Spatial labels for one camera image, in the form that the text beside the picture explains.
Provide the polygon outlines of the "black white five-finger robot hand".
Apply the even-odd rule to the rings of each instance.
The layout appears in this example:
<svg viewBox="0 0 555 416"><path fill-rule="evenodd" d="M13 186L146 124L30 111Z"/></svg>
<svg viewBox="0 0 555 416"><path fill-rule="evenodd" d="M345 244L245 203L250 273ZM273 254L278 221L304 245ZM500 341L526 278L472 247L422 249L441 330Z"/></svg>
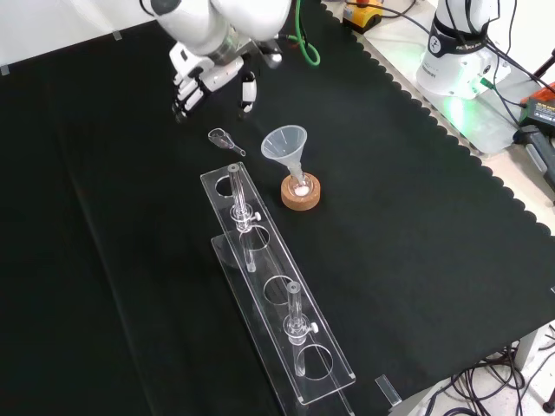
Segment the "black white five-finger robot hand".
<svg viewBox="0 0 555 416"><path fill-rule="evenodd" d="M249 114L258 96L256 76L247 66L246 56L234 58L230 63L216 65L207 56L195 55L177 42L169 53L175 70L173 85L175 96L172 111L178 123L185 122L199 105L236 77L241 80L239 114Z"/></svg>

